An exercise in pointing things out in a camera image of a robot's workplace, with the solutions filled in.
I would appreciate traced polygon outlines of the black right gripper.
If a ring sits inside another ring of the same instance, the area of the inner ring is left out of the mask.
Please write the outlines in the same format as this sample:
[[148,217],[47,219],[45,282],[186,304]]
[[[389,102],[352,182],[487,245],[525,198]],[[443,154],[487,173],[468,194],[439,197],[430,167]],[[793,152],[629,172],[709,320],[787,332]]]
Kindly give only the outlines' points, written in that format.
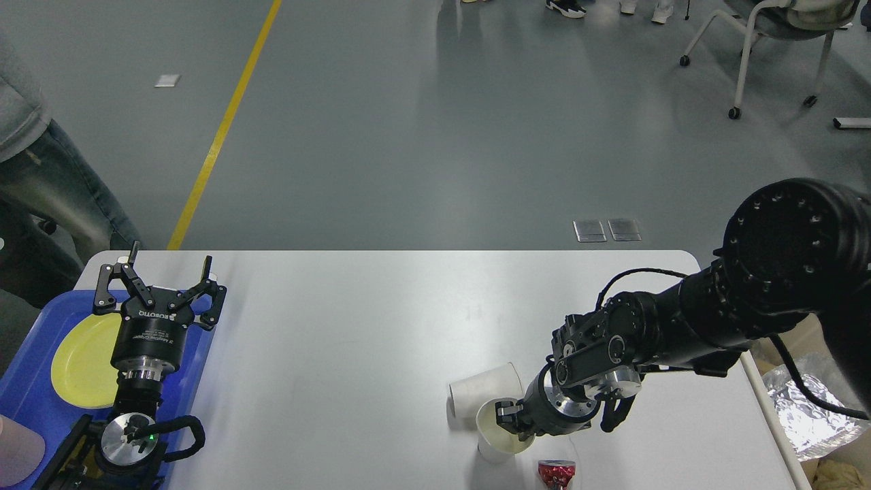
[[592,402],[562,393],[544,367],[533,378],[522,400],[495,401],[497,425],[522,438],[563,436],[591,427]]

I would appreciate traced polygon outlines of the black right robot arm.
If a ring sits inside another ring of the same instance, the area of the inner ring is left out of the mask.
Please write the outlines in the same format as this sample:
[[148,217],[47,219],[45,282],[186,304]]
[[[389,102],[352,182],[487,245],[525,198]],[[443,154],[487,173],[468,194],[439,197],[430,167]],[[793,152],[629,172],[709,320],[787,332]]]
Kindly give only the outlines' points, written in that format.
[[[654,372],[726,376],[758,339],[770,339],[796,387],[821,408],[869,419],[869,195],[816,179],[787,179],[745,199],[706,269],[678,274],[660,293],[602,291],[586,314],[553,332],[553,352],[525,396],[489,410],[520,441],[625,421]],[[808,316],[859,408],[804,385],[780,338]]]

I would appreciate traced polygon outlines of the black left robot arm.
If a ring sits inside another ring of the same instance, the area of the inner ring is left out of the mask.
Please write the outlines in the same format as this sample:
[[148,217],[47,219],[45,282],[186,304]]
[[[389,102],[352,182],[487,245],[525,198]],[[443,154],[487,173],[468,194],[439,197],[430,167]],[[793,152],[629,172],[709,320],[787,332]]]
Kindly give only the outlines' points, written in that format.
[[97,316],[120,316],[110,357],[117,372],[111,412],[102,421],[85,414],[72,425],[35,489],[158,489],[162,465],[205,446],[196,416],[160,421],[158,415],[165,379],[182,368],[189,329],[214,329],[227,287],[212,276],[211,255],[190,288],[147,285],[134,269],[139,248],[134,242],[125,260],[101,267],[91,304]]

